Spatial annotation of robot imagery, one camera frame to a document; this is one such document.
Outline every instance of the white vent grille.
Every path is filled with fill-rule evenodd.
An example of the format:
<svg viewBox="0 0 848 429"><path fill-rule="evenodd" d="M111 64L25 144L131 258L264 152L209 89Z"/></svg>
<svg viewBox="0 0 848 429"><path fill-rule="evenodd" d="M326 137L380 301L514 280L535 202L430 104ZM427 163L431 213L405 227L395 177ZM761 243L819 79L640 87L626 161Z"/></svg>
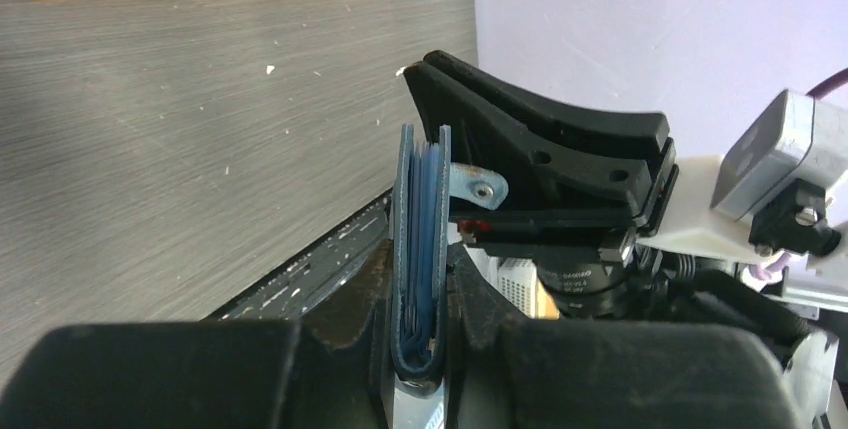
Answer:
<svg viewBox="0 0 848 429"><path fill-rule="evenodd" d="M498 268L498 290L521 312L536 317L536 266L527 259L507 259Z"/></svg>

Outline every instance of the scratched black strip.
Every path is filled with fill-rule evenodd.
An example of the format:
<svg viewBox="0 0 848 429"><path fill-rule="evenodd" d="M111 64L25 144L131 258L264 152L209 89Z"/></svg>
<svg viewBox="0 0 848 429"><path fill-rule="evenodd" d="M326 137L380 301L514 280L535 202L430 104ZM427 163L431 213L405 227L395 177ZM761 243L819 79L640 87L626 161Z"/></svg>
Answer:
<svg viewBox="0 0 848 429"><path fill-rule="evenodd" d="M343 284L388 235L388 193L381 195L208 319L298 316Z"/></svg>

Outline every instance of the gray wood surface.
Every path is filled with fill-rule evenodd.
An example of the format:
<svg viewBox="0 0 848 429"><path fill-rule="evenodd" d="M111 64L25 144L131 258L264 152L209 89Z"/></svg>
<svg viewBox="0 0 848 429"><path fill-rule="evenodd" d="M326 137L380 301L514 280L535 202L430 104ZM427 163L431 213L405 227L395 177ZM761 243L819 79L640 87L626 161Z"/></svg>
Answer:
<svg viewBox="0 0 848 429"><path fill-rule="evenodd" d="M56 325L207 315L389 187L435 48L476 60L473 0L0 0L0 383Z"/></svg>

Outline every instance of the white wall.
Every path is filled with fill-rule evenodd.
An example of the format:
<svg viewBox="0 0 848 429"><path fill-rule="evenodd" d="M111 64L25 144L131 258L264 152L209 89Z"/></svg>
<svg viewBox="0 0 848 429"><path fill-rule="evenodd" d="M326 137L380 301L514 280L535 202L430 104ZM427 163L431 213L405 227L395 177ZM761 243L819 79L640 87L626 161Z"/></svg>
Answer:
<svg viewBox="0 0 848 429"><path fill-rule="evenodd" d="M663 111L681 155L724 153L784 87L848 66L848 0L476 0L483 69L617 111ZM848 108L848 89L830 99ZM848 189L829 217L848 218Z"/></svg>

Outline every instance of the bolt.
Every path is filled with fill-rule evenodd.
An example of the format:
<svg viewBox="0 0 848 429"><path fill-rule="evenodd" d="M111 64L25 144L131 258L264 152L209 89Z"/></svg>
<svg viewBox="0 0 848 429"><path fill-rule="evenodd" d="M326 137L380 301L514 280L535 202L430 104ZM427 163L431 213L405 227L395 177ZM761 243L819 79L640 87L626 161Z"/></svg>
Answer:
<svg viewBox="0 0 848 429"><path fill-rule="evenodd" d="M812 226L819 222L819 213L812 207L804 207L795 213L795 222L804 227Z"/></svg>
<svg viewBox="0 0 848 429"><path fill-rule="evenodd" d="M774 249L766 244L757 244L754 246L754 252L760 257L770 257L774 254Z"/></svg>
<svg viewBox="0 0 848 429"><path fill-rule="evenodd" d="M480 199L489 199L494 197L495 189L485 182L474 184L474 195Z"/></svg>

